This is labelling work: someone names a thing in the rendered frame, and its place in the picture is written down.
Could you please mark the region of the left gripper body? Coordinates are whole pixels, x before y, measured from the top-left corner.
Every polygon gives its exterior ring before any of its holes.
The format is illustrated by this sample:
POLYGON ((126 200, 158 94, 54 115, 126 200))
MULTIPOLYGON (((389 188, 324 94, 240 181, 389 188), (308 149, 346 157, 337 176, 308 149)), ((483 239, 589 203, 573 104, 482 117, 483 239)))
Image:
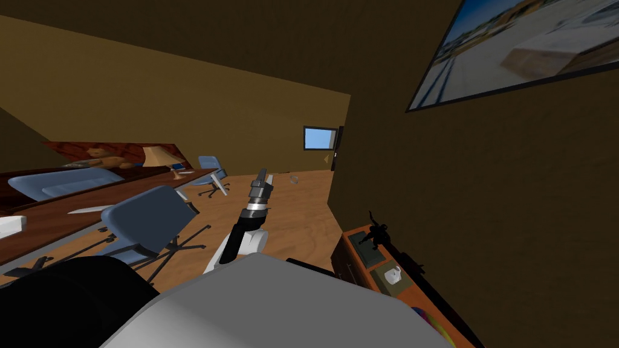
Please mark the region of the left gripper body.
POLYGON ((248 207, 266 207, 273 191, 273 185, 265 181, 252 181, 250 184, 248 207))

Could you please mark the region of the orange brown wooden sideboard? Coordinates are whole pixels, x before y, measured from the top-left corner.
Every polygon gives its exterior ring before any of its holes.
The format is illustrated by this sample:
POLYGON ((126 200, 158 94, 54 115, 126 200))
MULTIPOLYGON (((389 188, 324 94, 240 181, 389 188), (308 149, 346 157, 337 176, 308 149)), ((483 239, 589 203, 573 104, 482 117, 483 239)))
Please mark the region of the orange brown wooden sideboard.
POLYGON ((401 300, 453 348, 486 348, 466 322, 424 277, 424 270, 391 242, 387 225, 370 224, 343 232, 331 255, 336 277, 401 300))

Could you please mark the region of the small blue window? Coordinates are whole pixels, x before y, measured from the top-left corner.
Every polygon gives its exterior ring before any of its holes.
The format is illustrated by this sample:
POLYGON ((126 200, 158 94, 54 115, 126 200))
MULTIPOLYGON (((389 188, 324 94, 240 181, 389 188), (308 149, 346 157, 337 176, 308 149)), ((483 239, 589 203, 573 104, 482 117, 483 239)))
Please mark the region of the small blue window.
POLYGON ((304 150, 334 150, 338 129, 327 127, 303 127, 304 150))

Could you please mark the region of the blue office chair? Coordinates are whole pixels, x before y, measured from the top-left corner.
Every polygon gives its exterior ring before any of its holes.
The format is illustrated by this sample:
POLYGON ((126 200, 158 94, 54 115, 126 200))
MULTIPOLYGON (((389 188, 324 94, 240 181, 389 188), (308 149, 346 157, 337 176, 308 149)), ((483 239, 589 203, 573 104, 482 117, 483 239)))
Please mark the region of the blue office chair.
POLYGON ((226 170, 215 156, 199 156, 198 161, 202 169, 214 169, 214 171, 192 183, 194 186, 210 185, 210 189, 199 192, 197 196, 207 195, 211 198, 217 191, 221 191, 224 196, 228 195, 229 184, 224 184, 223 179, 228 177, 226 170))
POLYGON ((35 201, 44 201, 122 180, 109 170, 87 168, 17 176, 10 178, 8 184, 35 201))
POLYGON ((135 271, 164 259, 147 279, 153 285, 153 279, 176 252, 206 248, 187 243, 210 225, 185 241, 178 241, 180 232, 198 215, 199 210, 174 188, 157 186, 103 210, 102 222, 115 236, 115 241, 97 255, 117 258, 135 271))

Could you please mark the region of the large framed wall picture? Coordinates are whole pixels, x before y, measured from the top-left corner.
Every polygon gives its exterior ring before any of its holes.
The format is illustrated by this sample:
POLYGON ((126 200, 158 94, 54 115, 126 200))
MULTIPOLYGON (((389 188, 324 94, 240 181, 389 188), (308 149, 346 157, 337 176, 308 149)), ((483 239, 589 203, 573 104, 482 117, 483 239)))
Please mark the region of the large framed wall picture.
POLYGON ((462 0, 409 111, 619 68, 619 0, 462 0))

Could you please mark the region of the long dark brown desk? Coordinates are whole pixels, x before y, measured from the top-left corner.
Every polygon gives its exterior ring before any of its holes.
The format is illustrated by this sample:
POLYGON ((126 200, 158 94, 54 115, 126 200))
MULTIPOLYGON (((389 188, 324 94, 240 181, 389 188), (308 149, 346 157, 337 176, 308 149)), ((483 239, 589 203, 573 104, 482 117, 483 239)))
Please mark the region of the long dark brown desk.
POLYGON ((183 188, 214 171, 214 168, 194 169, 182 179, 174 179, 169 172, 141 175, 31 204, 17 212, 27 218, 25 229, 0 239, 0 275, 105 226, 99 212, 75 214, 75 210, 118 204, 160 185, 171 186, 186 199, 183 188))

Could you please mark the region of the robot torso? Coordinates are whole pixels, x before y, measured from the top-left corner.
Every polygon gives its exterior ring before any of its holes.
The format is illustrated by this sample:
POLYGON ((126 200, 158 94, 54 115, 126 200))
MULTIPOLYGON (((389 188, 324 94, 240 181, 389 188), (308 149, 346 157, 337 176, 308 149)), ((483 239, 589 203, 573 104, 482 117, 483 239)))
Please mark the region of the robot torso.
POLYGON ((453 348, 396 298, 261 253, 166 291, 101 348, 453 348))

